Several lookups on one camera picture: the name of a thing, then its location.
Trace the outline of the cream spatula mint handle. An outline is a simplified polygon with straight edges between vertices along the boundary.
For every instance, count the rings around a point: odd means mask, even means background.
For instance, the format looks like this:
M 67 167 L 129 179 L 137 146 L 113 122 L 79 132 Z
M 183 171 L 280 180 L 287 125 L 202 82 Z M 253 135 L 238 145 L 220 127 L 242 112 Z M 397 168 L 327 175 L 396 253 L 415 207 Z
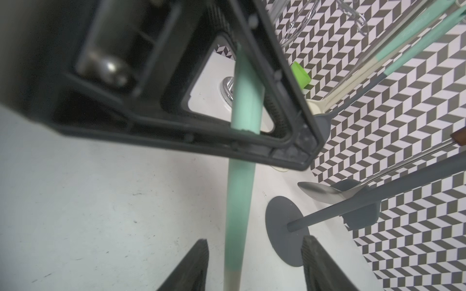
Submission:
M 242 47 L 238 47 L 236 54 L 233 89 L 231 128 L 258 135 L 262 123 L 265 88 Z M 255 171 L 254 162 L 229 160 L 223 282 L 225 291 L 240 289 Z

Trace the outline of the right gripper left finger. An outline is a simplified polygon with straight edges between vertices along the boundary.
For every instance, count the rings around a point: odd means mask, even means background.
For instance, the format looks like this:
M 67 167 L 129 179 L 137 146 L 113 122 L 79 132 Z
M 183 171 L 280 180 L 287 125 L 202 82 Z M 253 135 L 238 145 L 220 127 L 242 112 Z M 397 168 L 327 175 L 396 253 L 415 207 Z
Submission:
M 158 291 L 204 291 L 209 264 L 206 239 L 199 239 Z

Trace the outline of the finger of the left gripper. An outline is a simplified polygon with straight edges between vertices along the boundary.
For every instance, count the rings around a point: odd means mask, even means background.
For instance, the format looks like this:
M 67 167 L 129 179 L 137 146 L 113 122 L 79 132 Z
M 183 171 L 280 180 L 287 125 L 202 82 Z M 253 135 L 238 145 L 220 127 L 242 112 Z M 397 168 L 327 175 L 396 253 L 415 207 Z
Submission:
M 188 107 L 220 38 L 251 62 L 272 131 Z M 63 135 L 291 170 L 325 145 L 261 1 L 2 1 L 1 105 Z

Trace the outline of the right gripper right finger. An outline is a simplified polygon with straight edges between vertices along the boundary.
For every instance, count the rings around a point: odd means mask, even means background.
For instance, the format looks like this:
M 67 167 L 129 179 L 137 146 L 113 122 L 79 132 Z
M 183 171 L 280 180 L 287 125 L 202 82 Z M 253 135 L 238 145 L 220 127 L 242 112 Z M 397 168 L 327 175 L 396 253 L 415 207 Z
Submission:
M 304 236 L 301 254 L 307 291 L 358 291 L 315 236 Z

